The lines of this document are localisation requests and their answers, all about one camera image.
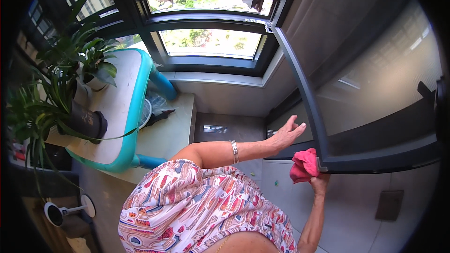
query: pink cloth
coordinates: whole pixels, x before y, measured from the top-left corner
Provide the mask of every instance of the pink cloth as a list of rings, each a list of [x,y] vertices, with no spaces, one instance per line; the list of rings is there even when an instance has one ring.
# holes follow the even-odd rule
[[[317,170],[317,160],[316,160],[315,149],[307,149],[296,152],[292,161],[294,165],[289,172],[289,177],[291,177],[294,183],[299,182],[309,182],[311,177],[317,177],[320,172]]]

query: black pot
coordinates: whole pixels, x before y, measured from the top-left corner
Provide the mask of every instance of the black pot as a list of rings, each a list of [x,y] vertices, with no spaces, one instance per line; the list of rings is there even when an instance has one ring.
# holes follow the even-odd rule
[[[91,111],[72,100],[70,118],[65,122],[67,126],[90,138],[101,139],[108,129],[108,121],[99,111]]]

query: bangle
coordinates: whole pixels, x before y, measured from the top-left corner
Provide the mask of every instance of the bangle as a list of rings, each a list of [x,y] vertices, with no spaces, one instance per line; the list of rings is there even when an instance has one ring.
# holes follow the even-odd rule
[[[233,147],[233,155],[234,155],[234,164],[239,163],[239,156],[238,156],[238,146],[236,145],[235,140],[230,140],[231,146]]]

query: city view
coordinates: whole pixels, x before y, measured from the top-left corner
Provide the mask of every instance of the city view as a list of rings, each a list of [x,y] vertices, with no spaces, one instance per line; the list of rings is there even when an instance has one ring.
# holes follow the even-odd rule
[[[152,13],[178,9],[222,9],[268,15],[271,0],[261,0],[260,10],[253,0],[148,0]],[[257,33],[232,30],[165,30],[159,32],[171,56],[225,56],[253,59],[261,39]]]

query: floral dress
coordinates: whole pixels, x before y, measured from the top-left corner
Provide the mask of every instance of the floral dress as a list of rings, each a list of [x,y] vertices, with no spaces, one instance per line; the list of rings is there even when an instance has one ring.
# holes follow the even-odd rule
[[[190,160],[147,173],[119,221],[127,252],[199,253],[239,231],[260,232],[282,253],[296,251],[288,217],[251,178],[235,167],[200,169]]]

